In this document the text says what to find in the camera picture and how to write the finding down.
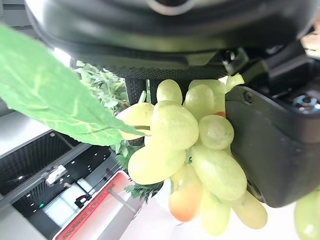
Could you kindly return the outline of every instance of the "white surface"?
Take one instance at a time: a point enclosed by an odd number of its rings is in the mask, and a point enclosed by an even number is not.
[[[213,237],[204,232],[199,218],[177,225],[166,209],[150,199],[120,240],[299,240],[294,227],[294,207],[294,204],[282,208],[266,207],[268,223],[260,230],[245,226],[232,212],[226,232]]]
[[[0,240],[46,239],[16,209],[7,205],[0,208]]]
[[[50,127],[17,111],[0,117],[0,157],[50,130]]]

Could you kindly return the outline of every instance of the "black plastic housing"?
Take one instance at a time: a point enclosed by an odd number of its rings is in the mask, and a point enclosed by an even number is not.
[[[198,0],[161,15],[145,0],[26,0],[44,41],[131,79],[217,79],[217,50],[267,48],[300,39],[320,0]]]
[[[310,90],[319,100],[320,81],[301,94]],[[226,95],[225,105],[235,131],[232,154],[258,199],[282,207],[320,185],[320,111],[303,113],[242,85]]]

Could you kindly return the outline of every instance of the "black mesh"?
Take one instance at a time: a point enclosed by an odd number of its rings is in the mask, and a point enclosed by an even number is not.
[[[189,80],[189,79],[218,79],[227,73],[223,66],[199,66],[187,69],[159,69],[145,67],[125,67],[125,66],[104,66],[110,72],[119,77],[129,79],[149,79],[149,80]]]

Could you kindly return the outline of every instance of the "screw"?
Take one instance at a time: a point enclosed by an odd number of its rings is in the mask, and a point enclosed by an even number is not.
[[[313,96],[301,95],[294,99],[293,105],[304,113],[315,112],[320,109],[318,100]]]
[[[252,102],[253,102],[253,94],[251,92],[245,91],[243,93],[243,98],[247,103],[252,104]]]
[[[231,50],[227,50],[227,51],[225,52],[225,57],[224,57],[224,59],[225,59],[225,61],[228,62],[228,63],[232,62],[233,60],[236,59],[236,54],[235,54],[235,52],[234,52],[234,51],[231,51]]]

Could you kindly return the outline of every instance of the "grape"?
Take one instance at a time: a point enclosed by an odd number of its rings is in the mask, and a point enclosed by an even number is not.
[[[200,84],[191,88],[185,96],[185,108],[199,121],[202,117],[214,114],[215,96],[212,90]]]
[[[124,121],[125,124],[131,126],[150,126],[152,114],[154,112],[154,106],[148,102],[140,102],[134,104],[122,112],[120,112],[116,118]],[[139,130],[147,135],[150,135],[149,130]],[[124,140],[134,140],[141,138],[141,135],[135,135],[120,131]]]
[[[168,106],[168,105],[176,105],[176,106],[180,106],[177,102],[175,101],[170,101],[170,100],[163,100],[163,101],[159,101],[153,109],[153,112],[158,111],[159,108],[162,108],[164,106]]]
[[[150,142],[151,142],[151,136],[145,136],[144,137],[144,145],[148,146]]]
[[[263,228],[268,221],[265,207],[248,191],[236,204],[231,204],[232,209],[239,219],[252,229]]]
[[[230,207],[205,187],[200,214],[202,225],[210,235],[219,236],[226,231],[230,219]]]
[[[208,115],[199,121],[199,137],[203,145],[210,149],[225,149],[235,136],[231,123],[222,116]]]
[[[214,113],[226,112],[226,96],[221,93],[214,94]]]
[[[188,222],[198,213],[202,199],[202,184],[191,164],[171,176],[173,192],[169,197],[171,214],[181,222]]]
[[[219,80],[193,80],[189,85],[189,90],[200,84],[207,85],[214,94],[214,113],[225,112],[226,85]]]
[[[295,229],[301,240],[320,239],[320,217],[316,211],[317,192],[297,201],[294,210]]]
[[[223,82],[215,79],[193,80],[189,84],[189,90],[200,84],[207,85],[212,90],[214,95],[219,93],[224,95],[226,93],[226,85]]]
[[[191,156],[202,184],[221,200],[236,200],[246,192],[247,179],[243,169],[225,151],[197,144],[192,146]]]
[[[152,141],[169,149],[190,148],[199,137],[198,122],[182,106],[159,108],[151,118]]]
[[[181,105],[182,93],[178,83],[171,79],[160,82],[156,90],[156,99],[158,102],[170,100]]]
[[[155,184],[172,176],[183,166],[185,160],[185,150],[168,150],[150,144],[131,156],[128,172],[137,184]]]
[[[316,190],[315,204],[316,204],[316,210],[317,210],[318,216],[320,218],[320,187],[318,187],[318,189]]]
[[[229,92],[234,86],[237,86],[239,84],[244,84],[245,81],[242,78],[242,76],[238,73],[234,76],[228,76],[228,79],[226,80],[226,91]]]

